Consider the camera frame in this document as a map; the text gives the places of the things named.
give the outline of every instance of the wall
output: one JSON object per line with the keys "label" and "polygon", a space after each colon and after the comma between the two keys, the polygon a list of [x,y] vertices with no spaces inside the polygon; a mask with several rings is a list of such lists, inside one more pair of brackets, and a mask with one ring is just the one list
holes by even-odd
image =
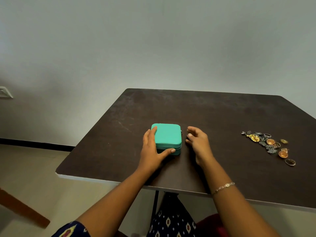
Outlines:
{"label": "wall", "polygon": [[281,95],[316,117],[316,0],[0,0],[0,137],[76,145],[126,88]]}

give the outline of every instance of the bracelet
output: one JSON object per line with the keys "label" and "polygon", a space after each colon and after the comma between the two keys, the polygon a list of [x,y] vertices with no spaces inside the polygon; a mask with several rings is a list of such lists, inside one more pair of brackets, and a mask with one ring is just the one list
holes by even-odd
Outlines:
{"label": "bracelet", "polygon": [[227,183],[226,185],[219,187],[217,190],[215,190],[215,191],[214,191],[213,193],[211,193],[211,194],[214,195],[214,194],[216,194],[218,191],[220,191],[220,190],[222,190],[222,189],[224,189],[224,188],[226,188],[226,187],[230,187],[231,185],[235,185],[235,183],[234,183],[234,182]]}

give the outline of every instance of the baseboard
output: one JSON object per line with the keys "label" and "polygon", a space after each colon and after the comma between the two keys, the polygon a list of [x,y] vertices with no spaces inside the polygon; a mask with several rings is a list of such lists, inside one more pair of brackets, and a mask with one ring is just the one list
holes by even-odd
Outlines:
{"label": "baseboard", "polygon": [[32,147],[32,148],[47,149],[47,150],[60,150],[60,151],[68,151],[68,152],[72,151],[74,148],[74,146],[68,146],[68,145],[57,145],[57,144],[41,143],[41,142],[33,142],[33,141],[11,140],[11,139],[4,139],[4,138],[0,138],[0,144]]}

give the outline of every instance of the floor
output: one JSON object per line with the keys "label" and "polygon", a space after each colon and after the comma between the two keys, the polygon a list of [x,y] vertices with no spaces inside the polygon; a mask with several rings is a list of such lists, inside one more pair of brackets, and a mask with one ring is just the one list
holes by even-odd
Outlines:
{"label": "floor", "polygon": [[[62,151],[0,145],[0,187],[51,221],[46,229],[41,229],[0,206],[0,237],[51,236],[113,188],[58,178],[55,169],[67,155]],[[120,231],[128,236],[146,234],[154,196],[155,191],[140,191]],[[179,195],[179,199],[196,222],[216,213],[212,199],[207,197]],[[282,236],[316,236],[316,213],[253,206]]]}

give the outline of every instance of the jewelry pile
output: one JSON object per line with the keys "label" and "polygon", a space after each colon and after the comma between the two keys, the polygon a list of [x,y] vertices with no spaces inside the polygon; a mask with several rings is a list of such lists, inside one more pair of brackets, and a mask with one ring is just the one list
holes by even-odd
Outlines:
{"label": "jewelry pile", "polygon": [[[267,152],[270,154],[274,154],[275,152],[277,152],[276,149],[281,147],[281,144],[279,142],[276,142],[274,139],[271,139],[271,135],[269,134],[262,134],[260,132],[251,133],[251,131],[243,131],[241,134],[246,135],[253,142],[257,142],[260,145],[264,146]],[[282,142],[283,144],[288,143],[288,141],[284,139],[281,139],[280,142]],[[279,151],[279,156],[282,158],[287,158],[289,156],[288,151],[289,150],[287,148],[282,148],[281,151]],[[294,166],[296,164],[295,161],[292,159],[290,161],[286,160],[285,163],[287,163],[290,166]]]}

